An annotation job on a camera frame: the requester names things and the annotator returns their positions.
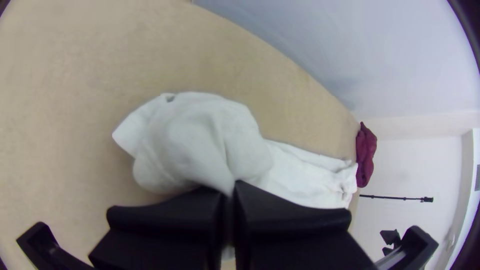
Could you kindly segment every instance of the wall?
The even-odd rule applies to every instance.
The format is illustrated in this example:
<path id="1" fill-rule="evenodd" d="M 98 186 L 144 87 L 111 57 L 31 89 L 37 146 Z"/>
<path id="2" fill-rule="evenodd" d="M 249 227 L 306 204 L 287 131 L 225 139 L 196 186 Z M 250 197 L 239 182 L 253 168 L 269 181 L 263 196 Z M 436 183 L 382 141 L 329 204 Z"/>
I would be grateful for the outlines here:
<path id="1" fill-rule="evenodd" d="M 480 128 L 480 111 L 383 117 L 363 121 L 379 140 L 462 136 Z"/>
<path id="2" fill-rule="evenodd" d="M 447 0 L 194 0 L 302 66 L 357 119 L 480 109 L 479 71 Z"/>
<path id="3" fill-rule="evenodd" d="M 465 178 L 462 179 L 462 184 L 466 187 L 460 188 L 457 210 L 448 236 L 449 239 L 455 239 L 454 246 L 445 250 L 446 256 L 439 260 L 438 269 L 444 269 L 445 260 L 447 269 L 454 264 L 467 239 L 480 202 L 480 191 L 475 191 L 477 165 L 480 164 L 480 128 L 475 128 L 462 137 L 462 148 L 462 178 Z"/>
<path id="4" fill-rule="evenodd" d="M 351 233 L 374 260 L 383 257 L 381 230 L 397 229 L 401 236 L 417 225 L 439 244 L 426 269 L 432 269 L 445 246 L 460 187 L 460 136 L 379 141 L 375 170 L 361 194 L 434 197 L 433 203 L 360 198 Z"/>

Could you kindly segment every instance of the black plastic part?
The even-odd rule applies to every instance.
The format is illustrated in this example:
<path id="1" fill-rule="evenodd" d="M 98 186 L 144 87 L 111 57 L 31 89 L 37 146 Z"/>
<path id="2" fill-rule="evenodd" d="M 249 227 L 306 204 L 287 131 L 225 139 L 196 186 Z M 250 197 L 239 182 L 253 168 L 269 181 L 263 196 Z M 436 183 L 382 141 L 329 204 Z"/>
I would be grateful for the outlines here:
<path id="1" fill-rule="evenodd" d="M 39 270 L 92 270 L 90 265 L 63 250 L 49 226 L 36 223 L 16 242 L 31 263 Z"/>
<path id="2" fill-rule="evenodd" d="M 388 247 L 384 247 L 381 249 L 381 251 L 383 252 L 383 256 L 387 256 L 388 254 L 392 253 L 394 250 Z"/>
<path id="3" fill-rule="evenodd" d="M 422 269 L 439 247 L 439 244 L 418 226 L 411 226 L 406 230 L 400 245 L 406 257 L 390 270 Z"/>
<path id="4" fill-rule="evenodd" d="M 233 196 L 238 270 L 375 269 L 347 232 L 348 210 L 303 207 L 243 181 Z"/>
<path id="5" fill-rule="evenodd" d="M 402 239 L 400 238 L 399 232 L 395 230 L 381 230 L 380 231 L 381 238 L 385 241 L 387 245 L 393 245 L 393 248 L 396 249 L 399 247 L 400 242 Z"/>
<path id="6" fill-rule="evenodd" d="M 110 231 L 88 256 L 100 270 L 219 270 L 224 196 L 201 187 L 141 207 L 111 207 Z"/>

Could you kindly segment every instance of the towel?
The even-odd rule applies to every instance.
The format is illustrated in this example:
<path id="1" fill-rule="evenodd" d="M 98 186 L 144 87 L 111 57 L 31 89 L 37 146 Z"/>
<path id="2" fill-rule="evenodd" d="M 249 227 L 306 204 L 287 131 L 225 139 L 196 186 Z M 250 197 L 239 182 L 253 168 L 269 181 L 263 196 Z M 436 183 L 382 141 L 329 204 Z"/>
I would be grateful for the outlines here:
<path id="1" fill-rule="evenodd" d="M 144 189 L 178 194 L 200 185 L 231 196 L 243 180 L 293 203 L 347 208 L 357 164 L 264 139 L 249 109 L 221 96 L 164 93 L 112 134 L 132 157 Z"/>
<path id="2" fill-rule="evenodd" d="M 377 150 L 377 136 L 361 122 L 355 143 L 356 161 L 358 162 L 356 184 L 359 188 L 364 188 L 374 173 L 374 154 Z"/>

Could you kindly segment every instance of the white cloth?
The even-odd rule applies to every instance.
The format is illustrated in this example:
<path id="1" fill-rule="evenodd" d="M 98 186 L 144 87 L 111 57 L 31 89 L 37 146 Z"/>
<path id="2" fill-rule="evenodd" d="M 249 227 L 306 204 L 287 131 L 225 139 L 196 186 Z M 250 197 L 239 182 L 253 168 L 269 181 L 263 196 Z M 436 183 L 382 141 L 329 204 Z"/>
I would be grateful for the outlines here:
<path id="1" fill-rule="evenodd" d="M 249 109 L 221 96 L 164 93 L 113 132 L 135 158 L 137 183 L 173 194 L 199 185 L 230 196 L 244 180 L 293 203 L 346 208 L 357 191 L 357 164 L 263 139 Z"/>

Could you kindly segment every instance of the red cloth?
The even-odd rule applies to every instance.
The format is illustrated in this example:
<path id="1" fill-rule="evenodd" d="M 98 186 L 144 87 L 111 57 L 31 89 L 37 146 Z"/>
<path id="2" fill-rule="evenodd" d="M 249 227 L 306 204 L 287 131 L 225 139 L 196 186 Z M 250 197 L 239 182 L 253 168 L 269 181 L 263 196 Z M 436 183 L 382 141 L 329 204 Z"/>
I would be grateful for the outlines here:
<path id="1" fill-rule="evenodd" d="M 377 150 L 377 136 L 368 129 L 363 122 L 360 123 L 360 130 L 356 135 L 356 185 L 364 188 L 374 173 L 374 154 Z"/>

